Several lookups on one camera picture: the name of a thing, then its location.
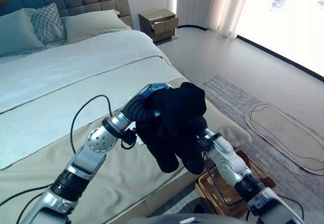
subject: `nightstand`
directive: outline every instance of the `nightstand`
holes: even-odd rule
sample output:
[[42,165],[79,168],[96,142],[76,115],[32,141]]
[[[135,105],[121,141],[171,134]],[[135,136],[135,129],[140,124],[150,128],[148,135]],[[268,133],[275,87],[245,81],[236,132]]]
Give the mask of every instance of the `nightstand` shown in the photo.
[[157,42],[172,37],[178,27],[178,18],[167,9],[154,9],[138,14],[141,31]]

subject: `silver robot arm segment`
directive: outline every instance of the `silver robot arm segment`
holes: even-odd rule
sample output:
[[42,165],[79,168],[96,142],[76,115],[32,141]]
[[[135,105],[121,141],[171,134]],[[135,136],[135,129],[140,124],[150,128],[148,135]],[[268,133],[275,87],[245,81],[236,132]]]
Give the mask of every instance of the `silver robot arm segment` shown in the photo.
[[[145,86],[135,96],[139,100],[133,100],[133,97],[125,105],[124,108],[128,108],[126,113],[137,117],[137,112],[133,112],[133,109],[143,106],[143,101],[154,91],[168,88],[170,85],[166,83]],[[150,117],[158,116],[159,112],[153,111]],[[107,153],[119,138],[123,138],[132,121],[121,109],[111,118],[105,118],[101,127],[93,129],[86,144],[73,156],[54,184],[45,190],[22,223],[68,223],[67,216],[75,209],[83,191],[105,161]]]
[[253,215],[262,224],[303,224],[304,221],[270,188],[257,179],[239,157],[233,146],[210,129],[200,136],[213,144],[216,155],[212,157],[219,173],[233,186]]

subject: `beige floor mat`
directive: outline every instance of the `beige floor mat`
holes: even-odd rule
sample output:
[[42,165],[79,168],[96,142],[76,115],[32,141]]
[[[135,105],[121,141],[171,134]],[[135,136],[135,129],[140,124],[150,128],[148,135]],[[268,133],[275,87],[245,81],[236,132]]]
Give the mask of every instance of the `beige floor mat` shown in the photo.
[[306,171],[324,175],[323,138],[279,108],[264,102],[245,113],[249,127]]

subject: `gray pillow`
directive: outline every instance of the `gray pillow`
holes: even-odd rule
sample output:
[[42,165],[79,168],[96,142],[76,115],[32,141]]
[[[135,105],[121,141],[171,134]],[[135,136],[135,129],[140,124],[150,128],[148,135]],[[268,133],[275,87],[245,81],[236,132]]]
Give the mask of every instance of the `gray pillow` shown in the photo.
[[116,10],[105,10],[63,17],[67,43],[76,43],[108,32],[131,30],[117,15],[119,12]]
[[42,50],[44,44],[30,22],[35,9],[21,9],[0,17],[0,56]]
[[31,17],[35,34],[44,43],[66,41],[66,31],[61,21],[56,4],[36,9]]

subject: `wicker basket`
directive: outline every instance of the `wicker basket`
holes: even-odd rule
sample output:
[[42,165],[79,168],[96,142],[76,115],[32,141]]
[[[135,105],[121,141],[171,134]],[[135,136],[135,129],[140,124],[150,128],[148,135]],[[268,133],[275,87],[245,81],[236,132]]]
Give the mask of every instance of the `wicker basket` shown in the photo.
[[[273,189],[276,186],[276,183],[271,179],[271,177],[265,173],[253,160],[251,160],[247,154],[245,154],[243,151],[238,151],[236,153],[245,161],[246,165],[250,168],[253,174],[259,178],[266,187]],[[219,191],[215,188],[213,180],[208,172],[198,179],[198,186],[196,186],[198,194],[208,200],[217,214],[232,216],[235,218],[244,217],[248,209],[246,208],[246,203],[244,201],[240,201],[241,198],[237,194],[236,190],[226,183],[226,181],[219,174],[217,168],[210,170],[210,173],[221,191],[225,202],[223,201]]]

